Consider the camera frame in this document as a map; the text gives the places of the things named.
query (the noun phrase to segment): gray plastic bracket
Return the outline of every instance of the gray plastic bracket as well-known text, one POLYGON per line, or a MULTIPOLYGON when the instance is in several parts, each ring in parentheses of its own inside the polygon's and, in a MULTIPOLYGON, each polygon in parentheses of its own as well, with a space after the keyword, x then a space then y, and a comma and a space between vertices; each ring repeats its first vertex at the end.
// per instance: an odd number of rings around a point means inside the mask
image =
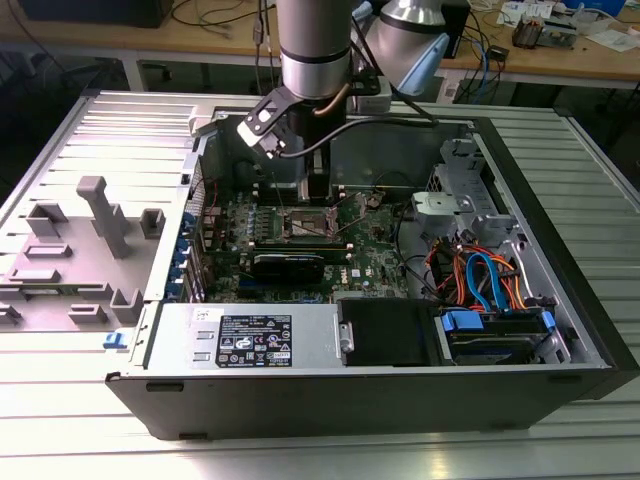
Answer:
POLYGON ((71 247, 66 243, 28 245, 24 250, 24 256, 30 260, 68 258, 71 256, 71 253, 71 247))
POLYGON ((27 215, 27 223, 38 238, 59 237, 54 224, 67 221, 57 203, 36 203, 27 215))
POLYGON ((108 283, 103 283, 96 288, 79 288, 78 293, 84 300, 108 300, 113 295, 113 289, 108 283))
POLYGON ((0 325, 17 325, 21 318, 11 305, 0 305, 0 325))
POLYGON ((91 305, 86 303, 71 305, 69 310, 69 318, 78 324, 96 324, 105 323, 108 318, 100 305, 91 305))
POLYGON ((162 209, 145 208, 140 216, 140 228, 147 240, 160 238, 164 228, 165 216, 162 209))
POLYGON ((125 258, 129 253, 129 247, 124 241, 121 223, 114 216, 113 209, 104 194, 106 187, 107 182, 104 177, 85 176, 78 182, 76 193, 89 204, 113 258, 125 258))
POLYGON ((111 307, 111 311, 116 317, 118 317, 118 320, 120 320, 120 323, 133 325, 138 323, 143 306, 144 302, 142 299, 142 293, 140 293, 140 290, 137 288, 133 292, 131 303, 127 303, 124 295, 118 289, 113 295, 111 304, 109 305, 109 307, 111 307))
MULTIPOLYGON (((118 224, 118 226, 120 227, 120 232, 125 235, 127 233, 127 230, 129 230, 129 222, 127 221, 127 219, 124 216, 124 213, 122 213, 122 208, 120 207, 120 204, 115 203, 115 204, 109 204, 109 206, 113 209, 113 217, 116 219, 116 223, 118 224)), ((91 224, 93 225, 93 228, 96 231, 96 235, 98 235, 100 238, 102 238, 102 230, 100 229, 100 225, 98 225, 98 222, 96 221, 95 218, 91 219, 91 224)))

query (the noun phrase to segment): blue object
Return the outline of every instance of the blue object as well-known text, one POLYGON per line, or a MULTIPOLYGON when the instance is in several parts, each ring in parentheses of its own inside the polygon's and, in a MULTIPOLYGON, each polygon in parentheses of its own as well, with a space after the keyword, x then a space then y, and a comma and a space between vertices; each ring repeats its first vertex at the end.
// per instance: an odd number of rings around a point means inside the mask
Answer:
POLYGON ((398 85, 398 90, 405 95, 420 95, 424 91, 427 82, 435 76, 447 45, 449 45, 449 35, 441 33, 409 70, 409 73, 398 85))
POLYGON ((489 59, 487 58, 487 52, 482 48, 482 44, 480 44, 480 42, 478 42, 477 40, 473 40, 473 43, 482 53, 482 65, 484 67, 482 73, 482 81, 480 82, 480 88, 478 88, 476 96, 471 102, 472 105, 475 105, 476 103, 478 103, 478 100, 482 98, 482 95, 484 95, 484 89, 487 86, 487 76, 489 75, 489 59))
POLYGON ((356 19, 356 22, 362 22, 372 13, 373 7, 371 4, 369 2, 362 2, 358 8, 351 12, 351 16, 356 19))
POLYGON ((187 242, 184 238, 178 238, 176 240, 176 250, 186 250, 189 248, 189 242, 187 242))
POLYGON ((542 312, 542 320, 547 327, 547 330, 551 331, 556 328, 556 321, 553 318, 553 314, 551 312, 544 311, 542 312))
POLYGON ((449 310, 442 316, 445 332, 452 330, 483 330, 482 318, 471 310, 449 310))
POLYGON ((624 7, 625 0, 564 0, 567 8, 577 9, 580 4, 584 4, 584 8, 596 8, 615 17, 624 7))
POLYGON ((102 347, 105 350, 116 349, 116 348, 127 348, 127 345, 124 343, 125 336, 120 332, 111 332, 107 334, 107 338, 102 342, 102 347))
POLYGON ((189 212, 184 212, 182 214, 182 224, 186 228, 193 228, 196 226, 196 217, 191 215, 189 212))
POLYGON ((471 294, 476 297, 476 299, 482 304, 485 312, 491 311, 491 305, 484 298, 478 289, 476 288, 475 281, 473 280, 473 266, 476 261, 482 260, 487 264, 487 268, 489 269, 489 277, 491 278, 491 289, 493 290, 493 298, 496 301, 496 307, 498 310, 508 310, 509 306, 507 305, 507 299, 504 297, 502 290, 500 290, 500 279, 498 278, 498 270, 496 269, 493 260, 486 253, 474 253, 467 260, 467 285, 469 285, 469 290, 471 294))
POLYGON ((182 252, 173 252, 173 257, 171 257, 172 264, 175 266, 180 265, 187 259, 184 253, 182 252))

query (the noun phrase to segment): blue drive bracket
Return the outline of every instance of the blue drive bracket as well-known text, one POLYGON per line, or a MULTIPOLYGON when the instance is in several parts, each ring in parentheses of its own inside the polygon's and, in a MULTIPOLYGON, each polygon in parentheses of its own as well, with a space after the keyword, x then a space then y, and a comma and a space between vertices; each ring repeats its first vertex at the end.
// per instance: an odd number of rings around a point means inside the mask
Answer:
POLYGON ((471 310, 449 310, 442 316, 445 332, 453 330, 484 330, 482 318, 471 310))

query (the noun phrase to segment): power supply label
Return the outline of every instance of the power supply label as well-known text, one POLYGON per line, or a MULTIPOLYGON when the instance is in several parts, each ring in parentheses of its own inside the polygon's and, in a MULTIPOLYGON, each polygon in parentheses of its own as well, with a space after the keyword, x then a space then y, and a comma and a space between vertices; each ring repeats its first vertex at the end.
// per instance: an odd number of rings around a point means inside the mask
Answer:
POLYGON ((223 315, 216 364, 220 368, 290 367, 292 339, 291 315, 223 315))

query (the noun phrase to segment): metal cylinder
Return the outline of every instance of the metal cylinder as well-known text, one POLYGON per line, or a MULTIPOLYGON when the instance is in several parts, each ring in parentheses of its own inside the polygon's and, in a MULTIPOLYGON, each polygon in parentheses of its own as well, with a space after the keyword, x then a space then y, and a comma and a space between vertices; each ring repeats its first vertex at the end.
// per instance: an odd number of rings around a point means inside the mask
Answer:
POLYGON ((321 100, 347 81, 352 2, 278 0, 282 80, 295 95, 321 100))
POLYGON ((387 18, 413 25, 444 25, 442 0, 391 0, 382 13, 387 18))

